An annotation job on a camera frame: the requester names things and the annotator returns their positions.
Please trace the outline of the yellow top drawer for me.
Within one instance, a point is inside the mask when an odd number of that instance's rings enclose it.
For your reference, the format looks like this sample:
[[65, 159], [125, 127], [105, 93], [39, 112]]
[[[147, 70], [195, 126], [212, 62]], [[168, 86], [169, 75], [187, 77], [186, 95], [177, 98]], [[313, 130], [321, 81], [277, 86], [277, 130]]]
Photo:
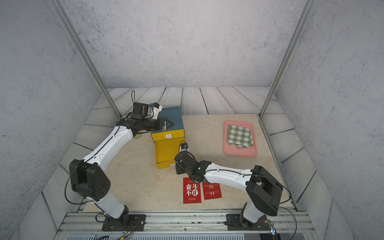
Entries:
[[172, 131], [169, 130], [169, 131], [151, 132], [151, 137], [152, 137], [154, 142], [177, 139], [177, 138], [184, 138], [185, 137], [185, 131], [184, 131], [184, 129], [181, 129], [181, 130], [172, 130]]

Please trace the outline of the yellow drawer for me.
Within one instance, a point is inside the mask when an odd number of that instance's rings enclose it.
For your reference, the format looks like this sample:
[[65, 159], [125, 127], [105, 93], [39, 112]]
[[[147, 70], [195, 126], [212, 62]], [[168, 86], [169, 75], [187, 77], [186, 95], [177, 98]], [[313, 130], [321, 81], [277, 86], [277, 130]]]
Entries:
[[151, 132], [151, 137], [152, 137], [154, 142], [177, 139], [177, 138], [184, 138], [185, 137], [185, 131], [184, 131], [184, 129], [181, 129], [181, 130], [172, 130], [172, 131], [169, 130], [169, 131]]
[[175, 156], [179, 153], [180, 143], [185, 141], [185, 137], [168, 139], [155, 142], [156, 166], [158, 169], [169, 168], [175, 163]]

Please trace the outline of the red postcard white characters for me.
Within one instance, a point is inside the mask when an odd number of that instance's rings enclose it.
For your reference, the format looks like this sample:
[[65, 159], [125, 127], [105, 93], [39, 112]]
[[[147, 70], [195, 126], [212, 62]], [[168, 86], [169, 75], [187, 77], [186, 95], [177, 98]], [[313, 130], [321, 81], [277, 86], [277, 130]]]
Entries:
[[202, 202], [201, 184], [183, 178], [183, 204], [200, 204]]

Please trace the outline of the red postcards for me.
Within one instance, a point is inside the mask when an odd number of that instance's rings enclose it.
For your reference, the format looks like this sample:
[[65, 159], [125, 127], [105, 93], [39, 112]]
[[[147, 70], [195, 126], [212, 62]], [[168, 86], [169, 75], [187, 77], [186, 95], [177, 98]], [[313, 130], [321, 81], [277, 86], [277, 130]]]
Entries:
[[203, 195], [205, 200], [222, 198], [220, 185], [203, 183]]

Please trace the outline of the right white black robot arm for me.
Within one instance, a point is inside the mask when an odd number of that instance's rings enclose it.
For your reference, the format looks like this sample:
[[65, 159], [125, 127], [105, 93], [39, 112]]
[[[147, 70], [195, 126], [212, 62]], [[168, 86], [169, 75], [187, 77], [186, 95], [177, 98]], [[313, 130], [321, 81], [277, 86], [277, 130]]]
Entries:
[[199, 162], [187, 151], [179, 152], [175, 162], [177, 174], [187, 174], [196, 184], [220, 184], [246, 192], [251, 202], [245, 204], [241, 213], [244, 224], [254, 225], [263, 216], [277, 216], [280, 205], [292, 199], [288, 192], [289, 198], [281, 200], [283, 190], [288, 189], [262, 166], [245, 170], [227, 168], [209, 161]]

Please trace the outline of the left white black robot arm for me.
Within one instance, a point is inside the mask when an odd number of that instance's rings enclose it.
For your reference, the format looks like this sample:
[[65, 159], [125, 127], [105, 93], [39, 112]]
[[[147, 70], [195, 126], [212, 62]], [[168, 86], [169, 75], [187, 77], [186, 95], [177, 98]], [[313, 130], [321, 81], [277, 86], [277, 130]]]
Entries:
[[111, 182], [105, 174], [107, 166], [120, 149], [138, 134], [164, 132], [171, 129], [180, 115], [158, 103], [135, 102], [133, 111], [116, 123], [108, 137], [90, 154], [70, 163], [72, 191], [87, 198], [101, 209], [106, 216], [120, 219], [127, 208], [111, 192]]

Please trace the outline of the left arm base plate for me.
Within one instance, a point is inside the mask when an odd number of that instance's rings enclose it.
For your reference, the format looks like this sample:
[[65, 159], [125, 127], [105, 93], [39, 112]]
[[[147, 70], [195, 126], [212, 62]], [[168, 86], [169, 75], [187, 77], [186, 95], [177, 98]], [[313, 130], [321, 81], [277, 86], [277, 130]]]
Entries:
[[128, 214], [122, 215], [119, 219], [106, 216], [103, 232], [142, 232], [144, 230], [146, 215]]

